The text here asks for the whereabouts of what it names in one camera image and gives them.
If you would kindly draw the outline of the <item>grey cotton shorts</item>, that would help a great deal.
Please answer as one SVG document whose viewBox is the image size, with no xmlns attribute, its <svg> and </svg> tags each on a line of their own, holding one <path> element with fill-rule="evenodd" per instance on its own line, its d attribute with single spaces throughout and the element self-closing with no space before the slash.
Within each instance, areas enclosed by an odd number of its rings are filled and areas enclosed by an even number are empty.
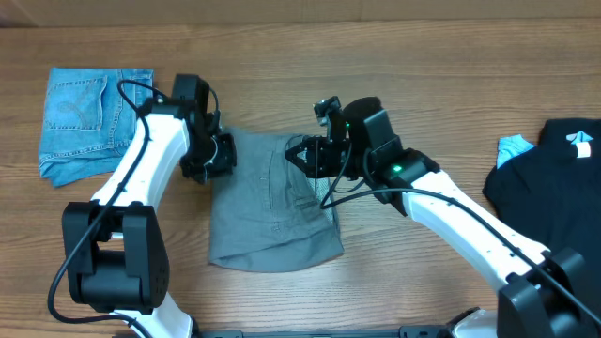
<svg viewBox="0 0 601 338">
<path fill-rule="evenodd" d="M 307 177 L 285 158 L 300 134 L 229 129 L 237 149 L 232 175 L 212 181 L 208 260 L 228 269 L 290 272 L 343 254 L 338 217 L 319 204 L 326 178 Z"/>
</svg>

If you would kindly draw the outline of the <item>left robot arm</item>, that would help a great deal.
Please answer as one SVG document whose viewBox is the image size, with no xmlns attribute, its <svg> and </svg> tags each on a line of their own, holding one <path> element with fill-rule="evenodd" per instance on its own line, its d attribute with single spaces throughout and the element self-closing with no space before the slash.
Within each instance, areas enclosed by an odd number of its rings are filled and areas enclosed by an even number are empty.
<svg viewBox="0 0 601 338">
<path fill-rule="evenodd" d="M 170 264 L 157 211 L 176 168 L 205 184 L 232 174 L 234 138 L 220 126 L 217 95 L 197 75 L 176 76 L 171 95 L 157 88 L 132 108 L 137 130 L 109 180 L 88 202 L 62 214 L 66 259 L 47 306 L 63 323 L 118 320 L 139 337 L 197 337 L 196 320 L 168 292 Z"/>
</svg>

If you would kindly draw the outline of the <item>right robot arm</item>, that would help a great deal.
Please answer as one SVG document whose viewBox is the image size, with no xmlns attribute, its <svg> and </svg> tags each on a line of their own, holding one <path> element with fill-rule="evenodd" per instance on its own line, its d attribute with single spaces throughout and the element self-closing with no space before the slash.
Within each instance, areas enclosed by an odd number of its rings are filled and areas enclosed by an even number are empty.
<svg viewBox="0 0 601 338">
<path fill-rule="evenodd" d="M 597 337 L 583 257 L 553 253 L 464 194 L 424 153 L 405 148 L 377 97 L 314 105 L 324 136 L 305 136 L 285 157 L 310 178 L 362 178 L 367 194 L 426 226 L 485 278 L 497 295 L 492 312 L 474 308 L 437 327 L 438 337 Z"/>
</svg>

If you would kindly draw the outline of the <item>folded blue denim jeans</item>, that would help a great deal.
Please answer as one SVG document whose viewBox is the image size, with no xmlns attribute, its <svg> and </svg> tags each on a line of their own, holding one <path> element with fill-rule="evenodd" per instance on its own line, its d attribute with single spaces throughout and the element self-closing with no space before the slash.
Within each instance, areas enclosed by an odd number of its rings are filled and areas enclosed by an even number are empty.
<svg viewBox="0 0 601 338">
<path fill-rule="evenodd" d="M 54 187 L 114 171 L 130 146 L 136 113 L 121 80 L 153 85 L 152 69 L 52 68 L 39 142 L 39 173 Z"/>
</svg>

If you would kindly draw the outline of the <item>light blue garment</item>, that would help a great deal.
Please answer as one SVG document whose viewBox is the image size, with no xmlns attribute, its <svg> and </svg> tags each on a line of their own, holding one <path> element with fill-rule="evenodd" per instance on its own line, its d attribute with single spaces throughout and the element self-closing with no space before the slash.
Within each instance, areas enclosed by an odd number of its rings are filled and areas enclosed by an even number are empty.
<svg viewBox="0 0 601 338">
<path fill-rule="evenodd" d="M 524 139 L 521 134 L 502 137 L 498 142 L 497 168 L 533 148 L 535 145 Z"/>
</svg>

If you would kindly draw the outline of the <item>black shirt with label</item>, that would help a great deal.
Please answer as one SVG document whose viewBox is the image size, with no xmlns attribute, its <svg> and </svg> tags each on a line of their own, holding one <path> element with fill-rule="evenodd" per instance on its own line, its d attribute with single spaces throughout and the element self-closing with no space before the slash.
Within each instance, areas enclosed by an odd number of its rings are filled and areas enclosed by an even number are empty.
<svg viewBox="0 0 601 338">
<path fill-rule="evenodd" d="M 600 121 L 550 119 L 535 148 L 488 174 L 499 219 L 553 253 L 572 248 L 600 282 Z"/>
</svg>

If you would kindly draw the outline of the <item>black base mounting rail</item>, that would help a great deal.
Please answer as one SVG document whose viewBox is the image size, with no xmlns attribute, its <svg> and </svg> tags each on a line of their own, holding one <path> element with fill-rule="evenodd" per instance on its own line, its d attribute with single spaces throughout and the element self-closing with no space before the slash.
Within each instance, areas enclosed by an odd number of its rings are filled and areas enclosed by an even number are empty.
<svg viewBox="0 0 601 338">
<path fill-rule="evenodd" d="M 199 330 L 197 338 L 452 338 L 452 331 L 444 325 L 402 326 L 395 330 L 313 330 L 244 332 L 241 330 Z"/>
</svg>

